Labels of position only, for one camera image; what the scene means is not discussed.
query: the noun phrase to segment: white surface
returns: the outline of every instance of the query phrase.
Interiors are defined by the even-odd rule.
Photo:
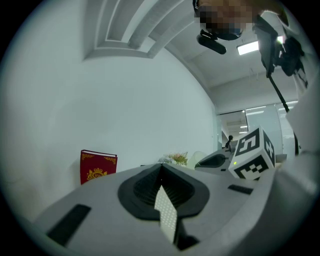
[[[286,101],[297,99],[296,85],[292,77],[286,76],[282,69],[276,69],[272,78]],[[257,76],[256,73],[248,71],[247,77],[214,87],[211,91],[219,114],[280,102],[265,72]]]
[[[320,150],[320,70],[301,96],[298,104],[286,116],[304,151]]]
[[[296,102],[293,103],[287,103],[289,109],[293,109],[296,105]],[[292,160],[295,157],[295,135],[294,131],[292,130],[291,125],[289,124],[286,116],[286,110],[283,107],[283,105],[276,104],[275,105],[280,121],[281,126],[281,134],[282,134],[282,146],[283,146],[283,154],[286,154],[287,160]]]
[[[28,220],[80,185],[83,149],[117,154],[117,172],[214,150],[212,104],[169,52],[83,61],[85,8],[42,4],[3,63],[1,181]]]

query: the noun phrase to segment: ceiling beam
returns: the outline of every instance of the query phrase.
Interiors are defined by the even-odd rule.
[[[85,59],[96,46],[95,35],[99,23],[99,11],[103,4],[103,0],[87,1],[83,23],[83,58]]]
[[[152,30],[184,0],[158,0],[133,32],[129,46],[139,49]]]
[[[129,23],[145,0],[120,0],[113,16],[108,40],[121,41]]]
[[[148,59],[147,53],[139,50],[132,49],[120,49],[120,48],[109,48],[109,49],[96,49],[93,50],[86,58],[96,59],[110,56],[123,56],[123,57],[138,57],[138,58],[146,58]]]
[[[95,47],[106,40],[119,0],[104,0],[101,6],[95,35]]]
[[[148,52],[149,58],[153,59],[180,32],[185,30],[195,21],[194,12],[188,13],[181,20],[170,26],[163,35],[155,42]]]

